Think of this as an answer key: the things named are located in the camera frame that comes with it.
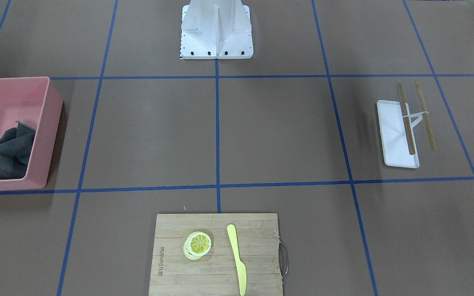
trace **brand logo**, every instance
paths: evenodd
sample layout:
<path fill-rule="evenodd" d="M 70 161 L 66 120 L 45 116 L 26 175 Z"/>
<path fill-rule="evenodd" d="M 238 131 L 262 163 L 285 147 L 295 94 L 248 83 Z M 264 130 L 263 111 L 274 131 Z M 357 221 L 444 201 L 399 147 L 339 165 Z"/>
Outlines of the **brand logo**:
<path fill-rule="evenodd" d="M 164 247 L 160 247 L 160 260 L 158 261 L 158 276 L 164 272 Z"/>

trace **dark cloth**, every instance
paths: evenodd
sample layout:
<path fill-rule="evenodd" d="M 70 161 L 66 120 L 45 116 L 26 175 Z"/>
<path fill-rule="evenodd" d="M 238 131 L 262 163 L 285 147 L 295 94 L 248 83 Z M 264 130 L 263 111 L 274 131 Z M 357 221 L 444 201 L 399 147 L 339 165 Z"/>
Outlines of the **dark cloth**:
<path fill-rule="evenodd" d="M 25 176 L 36 131 L 18 122 L 0 139 L 0 180 Z"/>

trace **pink box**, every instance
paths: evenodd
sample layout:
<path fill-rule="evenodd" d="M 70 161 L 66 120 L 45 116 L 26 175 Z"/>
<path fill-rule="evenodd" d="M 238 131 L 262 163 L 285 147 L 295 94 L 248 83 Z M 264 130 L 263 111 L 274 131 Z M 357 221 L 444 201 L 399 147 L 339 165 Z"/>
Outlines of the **pink box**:
<path fill-rule="evenodd" d="M 0 180 L 0 191 L 45 187 L 62 104 L 48 77 L 0 78 L 0 138 L 17 120 L 36 129 L 25 176 Z"/>

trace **wooden rod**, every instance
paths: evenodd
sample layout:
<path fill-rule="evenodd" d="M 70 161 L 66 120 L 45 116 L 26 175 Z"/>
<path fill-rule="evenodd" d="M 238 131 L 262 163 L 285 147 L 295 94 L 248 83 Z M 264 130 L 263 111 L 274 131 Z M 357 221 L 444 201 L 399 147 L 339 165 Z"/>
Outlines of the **wooden rod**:
<path fill-rule="evenodd" d="M 407 146 L 409 146 L 409 154 L 414 155 L 416 154 L 416 149 L 414 149 L 414 140 L 412 138 L 412 131 L 411 131 L 411 121 L 408 117 L 408 112 L 407 112 L 407 107 L 405 105 L 405 97 L 403 97 L 403 89 L 401 87 L 401 84 L 398 83 L 396 86 L 396 89 L 398 90 L 398 96 L 400 97 L 400 107 L 402 110 L 402 116 L 403 118 L 403 126 L 405 127 L 405 135 L 407 137 Z"/>
<path fill-rule="evenodd" d="M 420 105 L 422 105 L 422 111 L 427 111 L 427 106 L 425 105 L 425 98 L 423 97 L 422 87 L 420 85 L 420 80 L 416 79 L 414 81 L 416 84 L 416 92 L 418 93 L 418 97 L 420 99 Z M 435 138 L 433 137 L 433 130 L 431 129 L 431 120 L 429 120 L 429 114 L 423 113 L 423 121 L 425 122 L 425 132 L 427 133 L 427 138 L 429 139 L 429 146 L 431 147 L 431 151 L 436 151 L 436 143 Z"/>

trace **white plastic holder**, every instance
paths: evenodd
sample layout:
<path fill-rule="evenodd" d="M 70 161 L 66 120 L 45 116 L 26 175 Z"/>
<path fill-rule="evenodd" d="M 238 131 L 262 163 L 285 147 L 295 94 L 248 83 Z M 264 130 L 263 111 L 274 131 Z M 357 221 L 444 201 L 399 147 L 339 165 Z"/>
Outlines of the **white plastic holder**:
<path fill-rule="evenodd" d="M 241 0 L 191 0 L 182 8 L 181 28 L 186 60 L 253 56 L 250 8 Z"/>
<path fill-rule="evenodd" d="M 383 149 L 383 160 L 386 165 L 391 167 L 408 167 L 416 169 L 420 166 L 418 160 L 418 150 L 416 149 L 416 141 L 414 140 L 413 128 L 423 120 L 423 114 L 427 111 L 419 113 L 409 113 L 409 105 L 406 103 L 407 115 L 402 116 L 400 102 L 385 101 L 383 99 L 376 103 L 378 109 L 378 121 L 380 123 L 381 146 Z M 406 127 L 403 119 L 408 118 L 411 126 L 412 142 L 416 153 L 409 153 L 407 143 Z"/>

